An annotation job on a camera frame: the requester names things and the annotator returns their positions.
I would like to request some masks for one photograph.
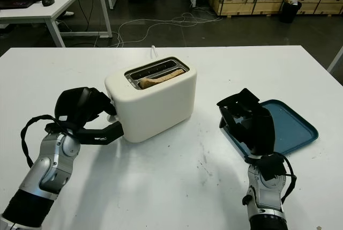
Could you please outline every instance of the table surface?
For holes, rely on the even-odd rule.
[[[73,0],[55,0],[51,6],[43,6],[41,2],[32,4],[25,9],[3,9],[0,11],[0,21],[4,19],[36,19],[58,16]]]
[[[289,229],[337,229],[343,196],[343,88],[301,46],[157,48],[198,70],[192,116],[142,143],[83,145],[43,229],[249,229],[241,200],[248,165],[219,129],[216,103],[247,87],[279,99],[319,131],[288,157],[298,177],[284,208]],[[155,59],[151,48],[15,48],[0,58],[0,211],[29,168],[19,133],[53,114],[63,90],[105,91],[105,77]],[[33,159],[47,122],[27,133]],[[88,128],[108,125],[103,113]]]

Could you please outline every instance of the white toaster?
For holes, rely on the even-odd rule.
[[[176,70],[171,79],[143,89],[145,78],[161,79]],[[124,138],[142,142],[190,117],[193,111],[197,71],[175,57],[133,66],[109,75],[105,86],[117,110]]]

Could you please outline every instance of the gray floor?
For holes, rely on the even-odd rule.
[[[92,0],[80,0],[81,6],[89,16]],[[109,10],[112,31],[117,32],[121,24],[136,19],[171,20],[182,13],[191,12],[194,17],[215,19],[206,7],[205,0],[198,4],[203,10],[190,9],[189,0],[118,0],[115,10]],[[83,31],[87,22],[78,2],[73,3],[69,11],[75,16],[63,19],[73,31]],[[147,29],[156,24],[153,21],[135,21],[120,29],[123,41],[141,40]],[[104,30],[103,17],[98,1],[90,19],[90,31]],[[92,47],[95,37],[64,38],[67,47]],[[112,39],[98,39],[97,46],[107,47],[118,42]],[[260,45],[301,45],[323,67],[327,68],[343,45],[342,16],[298,16],[292,24],[278,21],[278,17],[247,16],[222,18],[220,21],[198,24],[192,27],[180,27],[170,24],[156,25],[149,30],[141,42],[125,43],[124,47],[198,47],[198,46],[260,46]],[[0,35],[0,55],[11,47],[54,47],[54,43],[44,25],[16,25],[8,34]],[[333,74],[343,85],[343,63]]]

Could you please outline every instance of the plastic tray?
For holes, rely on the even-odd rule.
[[[297,112],[279,100],[267,100],[261,105],[268,109],[273,117],[275,127],[274,150],[282,154],[295,151],[318,138],[317,129],[302,118]],[[224,131],[235,142],[244,156],[250,154],[245,143],[240,143],[224,127]]]

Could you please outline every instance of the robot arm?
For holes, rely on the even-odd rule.
[[[296,176],[285,156],[274,152],[275,132],[270,112],[248,89],[218,102],[222,115],[220,128],[227,128],[251,154],[245,158],[249,187],[242,203],[248,208],[251,230],[287,230],[282,204],[295,186]],[[286,174],[284,161],[290,174]],[[292,181],[281,198],[286,176]]]
[[[102,130],[83,128],[102,111],[110,115],[116,114],[105,94],[94,88],[77,88],[63,92],[58,98],[56,118],[43,115],[27,123],[21,137],[30,171],[1,215],[0,230],[41,229],[54,200],[71,177],[73,161],[79,154],[80,145],[106,145],[123,135],[119,122]],[[33,164],[28,155],[25,133],[39,119],[51,119],[54,123],[46,126],[48,134],[43,139],[39,156]]]

